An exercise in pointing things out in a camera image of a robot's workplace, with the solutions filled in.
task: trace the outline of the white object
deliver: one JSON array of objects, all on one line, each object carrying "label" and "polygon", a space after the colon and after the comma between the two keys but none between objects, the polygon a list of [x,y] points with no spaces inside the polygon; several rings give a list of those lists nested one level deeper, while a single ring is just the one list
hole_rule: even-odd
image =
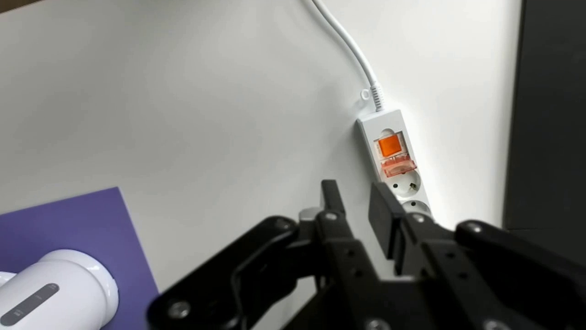
[{"label": "white object", "polygon": [[419,174],[419,169],[408,170],[404,174],[388,176],[382,170],[384,159],[379,150],[377,141],[384,137],[384,134],[399,134],[403,136],[404,147],[408,150],[408,158],[417,163],[413,148],[410,145],[406,126],[403,121],[401,110],[393,112],[375,112],[357,119],[366,150],[370,156],[371,170],[375,174],[375,181],[384,181],[388,189],[395,194],[395,198],[403,203],[406,213],[423,213],[430,214],[424,185]]},{"label": "white object", "polygon": [[58,249],[18,275],[0,273],[0,330],[99,330],[117,304],[113,277],[80,251]]}]

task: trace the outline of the purple mat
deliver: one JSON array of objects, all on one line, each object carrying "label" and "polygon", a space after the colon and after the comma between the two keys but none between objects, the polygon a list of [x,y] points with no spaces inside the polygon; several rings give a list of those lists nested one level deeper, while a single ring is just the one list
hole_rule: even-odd
[{"label": "purple mat", "polygon": [[84,251],[113,275],[120,304],[104,330],[146,328],[146,306],[157,288],[119,189],[0,216],[1,271],[18,273],[53,249]]}]

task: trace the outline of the cord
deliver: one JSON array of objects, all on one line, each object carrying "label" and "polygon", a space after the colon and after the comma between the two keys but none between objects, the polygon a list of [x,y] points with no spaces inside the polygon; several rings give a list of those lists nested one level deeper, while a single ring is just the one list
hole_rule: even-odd
[{"label": "cord", "polygon": [[349,49],[349,53],[353,55],[353,59],[359,62],[366,81],[368,81],[368,90],[371,93],[371,101],[375,106],[375,112],[382,110],[382,101],[379,95],[379,82],[364,57],[364,53],[360,51],[360,48],[353,42],[353,38],[349,37],[349,33],[342,27],[342,24],[331,15],[331,11],[320,4],[320,0],[311,0],[315,9],[320,13],[320,16],[329,24],[329,27],[342,38],[342,42],[346,44],[346,48]]}]

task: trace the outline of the power strip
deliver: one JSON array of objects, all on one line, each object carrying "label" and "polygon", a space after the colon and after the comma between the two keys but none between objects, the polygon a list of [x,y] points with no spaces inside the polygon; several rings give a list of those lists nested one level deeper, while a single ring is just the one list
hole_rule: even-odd
[{"label": "power strip", "polygon": [[406,134],[401,110],[375,112],[357,119],[375,181],[384,181],[406,213],[432,214],[417,158]]}]

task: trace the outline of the table surface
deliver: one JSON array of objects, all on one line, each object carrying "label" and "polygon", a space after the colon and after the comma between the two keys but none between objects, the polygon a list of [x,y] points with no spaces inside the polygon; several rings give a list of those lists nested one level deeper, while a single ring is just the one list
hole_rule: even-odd
[{"label": "table surface", "polygon": [[[403,108],[435,220],[500,224],[520,2],[326,4]],[[379,258],[353,126],[362,88],[307,0],[3,13],[0,213],[120,187],[164,290],[263,216],[318,205],[335,178]]]}]

